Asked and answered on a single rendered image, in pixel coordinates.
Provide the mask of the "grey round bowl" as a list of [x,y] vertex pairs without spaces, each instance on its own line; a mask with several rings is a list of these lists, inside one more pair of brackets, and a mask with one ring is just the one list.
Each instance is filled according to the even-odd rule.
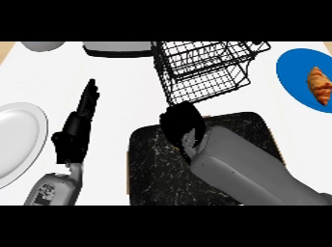
[[62,41],[23,41],[22,45],[35,52],[45,52],[57,49],[62,45]]

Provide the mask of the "black marble tray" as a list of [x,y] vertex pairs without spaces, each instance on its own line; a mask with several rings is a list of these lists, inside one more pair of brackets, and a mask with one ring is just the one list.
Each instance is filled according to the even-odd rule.
[[[283,160],[270,128],[254,112],[205,118]],[[239,206],[239,202],[190,172],[184,158],[169,144],[159,125],[138,128],[130,138],[128,187],[133,206]]]

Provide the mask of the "brown croissant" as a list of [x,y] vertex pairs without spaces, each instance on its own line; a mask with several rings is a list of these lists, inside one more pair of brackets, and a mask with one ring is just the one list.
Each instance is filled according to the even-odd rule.
[[332,81],[319,67],[308,74],[308,88],[317,102],[326,106],[332,97]]

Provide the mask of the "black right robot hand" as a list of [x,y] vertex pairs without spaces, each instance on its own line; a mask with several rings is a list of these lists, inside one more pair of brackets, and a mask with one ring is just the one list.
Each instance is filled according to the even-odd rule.
[[203,118],[193,104],[184,101],[169,106],[167,112],[159,115],[159,123],[169,143],[190,163],[206,130]]

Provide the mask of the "blue plate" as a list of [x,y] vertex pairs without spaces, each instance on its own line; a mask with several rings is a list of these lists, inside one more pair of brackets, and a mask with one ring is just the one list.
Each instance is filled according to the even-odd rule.
[[288,50],[276,62],[276,74],[289,95],[316,111],[332,113],[332,94],[326,105],[317,101],[308,87],[308,75],[319,68],[332,81],[332,57],[324,53],[295,48]]

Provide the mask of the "white plate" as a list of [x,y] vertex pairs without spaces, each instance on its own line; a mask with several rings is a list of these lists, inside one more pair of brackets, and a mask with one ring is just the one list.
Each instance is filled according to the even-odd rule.
[[0,107],[0,189],[29,169],[47,135],[48,119],[38,106],[17,102]]

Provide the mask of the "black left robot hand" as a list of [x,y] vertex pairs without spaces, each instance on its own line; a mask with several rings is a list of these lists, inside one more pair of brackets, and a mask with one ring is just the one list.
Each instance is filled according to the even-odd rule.
[[59,164],[84,161],[99,98],[99,87],[96,80],[91,79],[79,98],[76,110],[69,113],[62,131],[56,132],[51,137]]

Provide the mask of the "white and black appliance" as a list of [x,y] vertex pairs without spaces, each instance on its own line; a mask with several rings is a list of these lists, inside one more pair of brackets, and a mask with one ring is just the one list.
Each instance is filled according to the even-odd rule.
[[149,41],[84,41],[84,50],[90,56],[106,58],[150,57]]

